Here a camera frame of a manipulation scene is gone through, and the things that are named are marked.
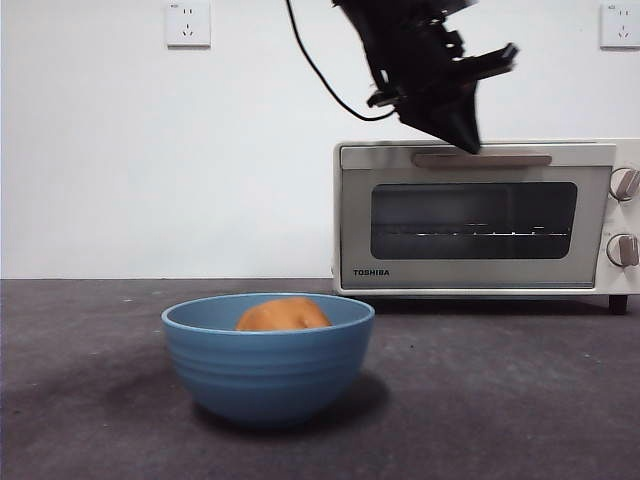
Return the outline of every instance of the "electrical outlet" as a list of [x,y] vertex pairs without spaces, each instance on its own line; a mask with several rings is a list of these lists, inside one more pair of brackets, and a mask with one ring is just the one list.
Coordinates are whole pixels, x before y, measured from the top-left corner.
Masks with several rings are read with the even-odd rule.
[[600,17],[601,47],[640,48],[640,2],[605,3]]
[[211,7],[205,2],[167,5],[165,36],[169,47],[211,46]]

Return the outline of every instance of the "cable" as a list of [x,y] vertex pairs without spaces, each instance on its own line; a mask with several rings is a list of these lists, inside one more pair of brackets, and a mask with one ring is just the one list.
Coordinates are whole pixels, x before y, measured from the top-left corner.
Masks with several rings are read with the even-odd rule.
[[298,27],[296,26],[296,19],[295,19],[295,16],[293,15],[293,9],[291,8],[291,0],[285,0],[285,1],[287,3],[287,10],[289,11],[289,19],[291,20],[291,28],[293,29],[293,34],[296,37],[296,41],[298,42],[298,46],[300,47],[300,50],[302,51],[302,54],[304,55],[304,58],[307,59],[307,62],[309,63],[309,65],[311,66],[313,71],[316,72],[316,75],[318,75],[318,77],[322,81],[322,84],[329,91],[329,93],[335,99],[335,101],[338,102],[340,104],[340,106],[342,108],[344,108],[347,112],[349,112],[351,115],[353,115],[354,117],[359,118],[360,120],[364,120],[365,122],[376,122],[378,120],[383,120],[383,119],[388,118],[391,115],[393,115],[395,110],[391,110],[389,113],[385,113],[384,115],[380,115],[379,117],[365,117],[364,115],[360,115],[358,112],[356,112],[354,109],[352,109],[349,105],[344,103],[340,99],[340,97],[338,97],[336,92],[333,91],[333,88],[331,88],[331,85],[329,85],[329,82],[327,82],[327,80],[324,78],[324,76],[322,75],[322,73],[320,72],[318,67],[316,67],[316,64],[313,63],[313,60],[311,60],[311,57],[307,53],[307,50],[304,48],[304,45],[302,44],[302,40],[300,39],[300,34],[298,33]]

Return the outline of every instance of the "white wall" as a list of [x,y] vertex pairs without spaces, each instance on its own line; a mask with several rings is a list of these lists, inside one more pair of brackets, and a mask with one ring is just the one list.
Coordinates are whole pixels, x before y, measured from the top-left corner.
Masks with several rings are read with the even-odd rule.
[[[352,119],[304,63],[282,0],[216,0],[211,50],[163,46],[164,0],[4,0],[6,278],[329,276],[333,146],[426,138]],[[596,0],[483,0],[449,21],[485,81],[488,138],[640,136],[640,53],[598,48]],[[359,39],[296,0],[309,50],[367,112]]]

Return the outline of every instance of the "bowl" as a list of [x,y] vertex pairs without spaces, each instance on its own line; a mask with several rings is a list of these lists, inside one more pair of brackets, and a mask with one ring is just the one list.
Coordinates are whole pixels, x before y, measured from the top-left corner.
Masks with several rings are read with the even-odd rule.
[[[307,297],[330,327],[235,331],[242,313],[287,296]],[[373,307],[348,298],[301,293],[223,295],[162,313],[175,371],[196,403],[234,423],[283,427],[331,404],[358,375]]]

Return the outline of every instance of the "white toaster oven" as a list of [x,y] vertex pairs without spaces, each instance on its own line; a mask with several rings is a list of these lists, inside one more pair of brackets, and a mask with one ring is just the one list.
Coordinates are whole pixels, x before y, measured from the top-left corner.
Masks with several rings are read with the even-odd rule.
[[334,288],[346,296],[640,293],[640,139],[335,149]]

